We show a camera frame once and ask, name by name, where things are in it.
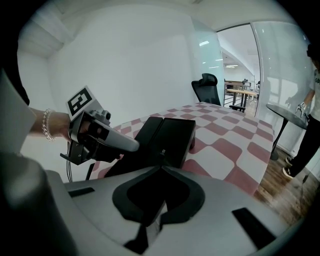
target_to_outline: white wall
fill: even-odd
[[[248,79],[249,82],[253,81],[253,75],[242,65],[235,68],[224,68],[224,78],[227,81],[239,81],[242,82],[244,79]]]
[[[49,59],[53,99],[66,111],[66,100],[88,85],[111,112],[111,126],[193,104],[198,56],[189,15],[154,5],[106,7]]]
[[[43,111],[56,110],[49,85],[48,61],[21,50],[18,51],[17,57],[21,82],[30,99],[29,106]],[[64,138],[56,138],[55,141],[49,142],[44,137],[28,136],[21,149],[22,155],[36,160],[45,170],[58,172],[62,180],[67,182],[66,161],[60,157],[60,153],[67,153],[67,141]],[[77,172],[74,165],[72,169],[74,181],[85,179],[85,172]]]

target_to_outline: person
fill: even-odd
[[[298,154],[295,158],[286,157],[285,161],[288,167],[283,167],[282,172],[289,178],[294,178],[300,173],[311,158],[317,152],[320,146],[320,138],[318,132],[320,131],[320,53],[311,44],[308,45],[308,57],[311,58],[315,66],[314,78],[310,83],[310,91],[306,95],[304,101],[298,105],[297,111],[301,111],[301,117],[306,110],[307,105],[314,97],[314,108],[309,115],[309,123],[302,139]]]

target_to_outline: person's arm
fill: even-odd
[[[304,98],[303,102],[301,102],[295,109],[295,112],[297,113],[298,110],[300,110],[301,115],[300,117],[302,118],[307,105],[312,101],[312,99],[314,98],[315,95],[315,90],[310,89],[310,91],[308,92],[308,94],[306,95],[306,97]]]
[[[32,112],[36,115],[36,120],[30,130],[29,135],[32,136],[42,136],[44,133],[42,130],[42,122],[44,119],[44,111],[30,108]],[[70,124],[70,118],[67,113],[62,112],[52,112],[49,118],[49,130],[53,137],[64,137],[66,140],[70,140],[68,134],[68,128]]]

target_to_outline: red and white checkered table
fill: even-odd
[[[206,102],[169,109],[114,127],[135,138],[149,117],[195,120],[195,146],[182,167],[187,172],[232,183],[253,195],[272,151],[271,124],[245,113]],[[103,178],[115,164],[96,162],[90,179]]]

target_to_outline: ceiling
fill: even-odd
[[[260,73],[256,39],[249,24],[232,27],[217,33],[225,64],[242,65],[250,73]]]
[[[222,53],[223,58],[223,65],[239,65],[239,61],[235,60],[234,58],[230,57],[226,53]]]
[[[49,58],[74,40],[88,14],[111,5],[144,3],[170,5],[191,14],[203,0],[51,0],[21,30],[19,50]]]

